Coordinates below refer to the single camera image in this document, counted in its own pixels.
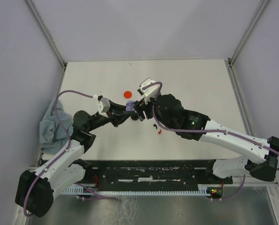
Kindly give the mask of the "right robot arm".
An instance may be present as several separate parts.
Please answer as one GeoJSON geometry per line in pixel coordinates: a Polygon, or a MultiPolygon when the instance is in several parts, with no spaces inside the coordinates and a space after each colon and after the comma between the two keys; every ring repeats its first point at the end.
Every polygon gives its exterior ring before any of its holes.
{"type": "Polygon", "coordinates": [[[278,167],[279,138],[262,139],[229,129],[208,116],[183,108],[173,95],[136,101],[134,110],[141,119],[154,118],[164,129],[188,140],[212,143],[231,150],[239,157],[209,161],[205,179],[216,183],[221,178],[249,174],[258,180],[272,182],[278,167]]]}

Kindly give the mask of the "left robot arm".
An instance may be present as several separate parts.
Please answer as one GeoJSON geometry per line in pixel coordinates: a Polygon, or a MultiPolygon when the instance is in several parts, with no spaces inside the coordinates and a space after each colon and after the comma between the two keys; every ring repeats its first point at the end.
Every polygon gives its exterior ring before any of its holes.
{"type": "Polygon", "coordinates": [[[88,183],[93,178],[90,163],[80,157],[93,145],[96,135],[90,132],[107,123],[113,126],[137,116],[134,102],[118,105],[107,98],[97,101],[98,112],[90,115],[80,110],[73,116],[73,132],[68,141],[49,161],[34,171],[26,170],[19,178],[15,203],[26,217],[44,216],[54,200],[78,181],[88,183]]]}

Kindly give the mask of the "purple earbud charging case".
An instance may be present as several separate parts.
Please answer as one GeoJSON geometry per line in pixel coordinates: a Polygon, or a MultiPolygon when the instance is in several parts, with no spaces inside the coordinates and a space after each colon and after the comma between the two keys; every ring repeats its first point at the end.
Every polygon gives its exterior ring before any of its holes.
{"type": "Polygon", "coordinates": [[[125,111],[126,112],[136,112],[136,110],[134,109],[134,104],[135,104],[135,101],[127,101],[127,103],[125,104],[125,111]]]}

